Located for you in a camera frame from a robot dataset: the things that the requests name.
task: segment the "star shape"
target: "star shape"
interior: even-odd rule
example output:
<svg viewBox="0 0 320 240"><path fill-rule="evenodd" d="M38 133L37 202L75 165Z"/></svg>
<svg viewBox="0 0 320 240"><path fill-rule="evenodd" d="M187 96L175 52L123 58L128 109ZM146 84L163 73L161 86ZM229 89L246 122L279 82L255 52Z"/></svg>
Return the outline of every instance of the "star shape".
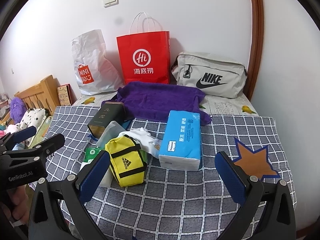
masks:
<svg viewBox="0 0 320 240"><path fill-rule="evenodd" d="M239 157L234 159L235 165L240 166L249 176L257 176L258 179L280 178L268 161L268 145L259 150L252 151L237 138L235 138L236 148Z"/></svg>

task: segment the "nike swoosh logo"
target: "nike swoosh logo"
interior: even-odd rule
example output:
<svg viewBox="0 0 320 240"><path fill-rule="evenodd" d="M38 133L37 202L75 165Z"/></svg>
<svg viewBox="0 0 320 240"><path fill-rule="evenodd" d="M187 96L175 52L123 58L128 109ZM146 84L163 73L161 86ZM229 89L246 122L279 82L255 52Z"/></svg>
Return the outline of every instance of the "nike swoosh logo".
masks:
<svg viewBox="0 0 320 240"><path fill-rule="evenodd" d="M208 84L208 85L204 85L200 82L201 79L198 80L198 82L196 83L196 87L199 89L203 89L203 88L210 88L210 87L216 87L219 85L224 85L226 83L215 83L215 84Z"/></svg>

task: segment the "grey waist bag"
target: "grey waist bag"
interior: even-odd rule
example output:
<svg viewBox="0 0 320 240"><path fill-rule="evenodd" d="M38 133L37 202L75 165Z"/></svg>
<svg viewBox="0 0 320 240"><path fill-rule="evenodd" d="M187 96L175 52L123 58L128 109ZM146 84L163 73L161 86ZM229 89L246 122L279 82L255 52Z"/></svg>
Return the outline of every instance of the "grey waist bag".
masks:
<svg viewBox="0 0 320 240"><path fill-rule="evenodd" d="M172 66L177 85L197 87L207 95L235 98L243 89L244 65L204 52L181 52Z"/></svg>

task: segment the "zipper pull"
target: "zipper pull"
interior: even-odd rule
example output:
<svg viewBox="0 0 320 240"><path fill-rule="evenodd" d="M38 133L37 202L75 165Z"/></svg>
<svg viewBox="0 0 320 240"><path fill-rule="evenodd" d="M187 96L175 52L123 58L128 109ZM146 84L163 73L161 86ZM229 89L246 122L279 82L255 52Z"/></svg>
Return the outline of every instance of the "zipper pull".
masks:
<svg viewBox="0 0 320 240"><path fill-rule="evenodd" d="M188 69L184 72L183 78L190 78L190 65L189 65Z"/></svg>

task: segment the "bed sheet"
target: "bed sheet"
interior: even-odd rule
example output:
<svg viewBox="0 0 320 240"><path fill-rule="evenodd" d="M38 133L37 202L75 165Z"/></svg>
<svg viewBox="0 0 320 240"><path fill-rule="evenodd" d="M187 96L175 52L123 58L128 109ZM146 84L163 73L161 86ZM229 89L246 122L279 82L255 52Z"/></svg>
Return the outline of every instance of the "bed sheet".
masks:
<svg viewBox="0 0 320 240"><path fill-rule="evenodd" d="M94 145L86 123L98 107L59 106L47 137L66 136L66 144L47 161L48 180L77 174L85 147ZM162 139L166 123L135 118L129 129L144 127ZM115 180L110 188L98 187L86 208L92 219L111 239L216 239L237 212L214 165L216 152L238 157L234 138L256 150L268 145L269 161L281 179L288 183L295 207L292 174L279 141L274 120L269 117L214 115L212 123L201 127L203 158L199 171L175 171L160 167L159 160L148 159L143 184L121 188ZM276 183L280 178L266 178ZM265 203L261 203L244 238L252 235ZM68 208L61 202L64 217L72 222Z"/></svg>
<svg viewBox="0 0 320 240"><path fill-rule="evenodd" d="M94 96L82 96L73 106L101 106L102 101L109 100L116 95L116 92L102 93ZM236 98L223 98L206 95L200 103L200 109L209 115L214 114L234 114L259 116L258 114L249 114L242 111L243 106L248 106L250 110L256 112L250 101L244 93L240 92Z"/></svg>
<svg viewBox="0 0 320 240"><path fill-rule="evenodd" d="M40 143L44 139L44 135L50 126L51 119L52 119L52 116L48 116L47 119L45 119L44 123L41 125L40 129L36 133L36 136L33 139L32 143L28 147L29 149L31 149L33 146Z"/></svg>

